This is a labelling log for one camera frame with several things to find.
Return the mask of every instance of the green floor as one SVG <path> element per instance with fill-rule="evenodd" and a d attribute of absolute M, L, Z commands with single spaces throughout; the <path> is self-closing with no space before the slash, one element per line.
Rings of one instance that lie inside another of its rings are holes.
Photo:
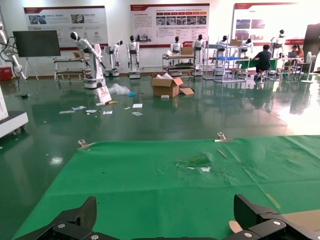
<path fill-rule="evenodd" d="M 0 139 L 0 226 L 3 239 L 10 239 L 38 203 L 53 179 L 76 152 L 78 140 L 158 141 L 213 139 L 217 132 L 227 137 L 319 135 L 319 84 L 268 81 L 221 85 L 213 81 L 186 81 L 192 96 L 173 99 L 152 96 L 150 77 L 141 80 L 108 81 L 136 92 L 133 98 L 112 95 L 118 104 L 96 107 L 98 99 L 81 82 L 51 79 L 30 80 L 30 99 L 15 96 L 11 84 L 1 84 L 9 110 L 27 111 L 29 123 L 23 134 Z M 142 103 L 141 116 L 134 116 L 135 103 Z M 98 109 L 58 114 L 72 107 Z M 112 115 L 103 111 L 113 110 Z"/>

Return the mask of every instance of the man sitting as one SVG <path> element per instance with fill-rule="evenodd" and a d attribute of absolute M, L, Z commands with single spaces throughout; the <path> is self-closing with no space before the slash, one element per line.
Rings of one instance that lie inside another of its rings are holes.
<path fill-rule="evenodd" d="M 270 68 L 270 59 L 271 52 L 269 52 L 270 46 L 268 44 L 263 45 L 263 51 L 259 52 L 252 60 L 259 59 L 259 63 L 255 66 L 256 75 L 254 80 L 261 80 L 262 73 L 269 70 Z"/>

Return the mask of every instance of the wrinkled plastic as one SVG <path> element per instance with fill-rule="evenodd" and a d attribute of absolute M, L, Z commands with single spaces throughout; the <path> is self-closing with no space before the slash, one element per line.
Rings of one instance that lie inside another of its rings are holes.
<path fill-rule="evenodd" d="M 129 94 L 130 90 L 126 86 L 120 86 L 119 84 L 115 83 L 112 85 L 112 87 L 109 88 L 109 93 L 110 94 L 118 94 L 118 95 L 125 95 Z"/>

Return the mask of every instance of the table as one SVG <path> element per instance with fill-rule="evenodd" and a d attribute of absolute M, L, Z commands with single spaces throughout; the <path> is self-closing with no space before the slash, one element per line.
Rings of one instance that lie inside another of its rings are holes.
<path fill-rule="evenodd" d="M 281 214 L 319 209 L 319 144 L 315 135 L 96 143 L 75 153 L 15 237 L 96 196 L 96 232 L 222 239 L 234 194 Z"/>

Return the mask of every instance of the red box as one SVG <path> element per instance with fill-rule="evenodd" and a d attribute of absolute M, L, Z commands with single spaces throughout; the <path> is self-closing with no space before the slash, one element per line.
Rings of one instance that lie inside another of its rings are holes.
<path fill-rule="evenodd" d="M 11 67 L 0 67 L 0 82 L 10 81 L 12 78 Z"/>

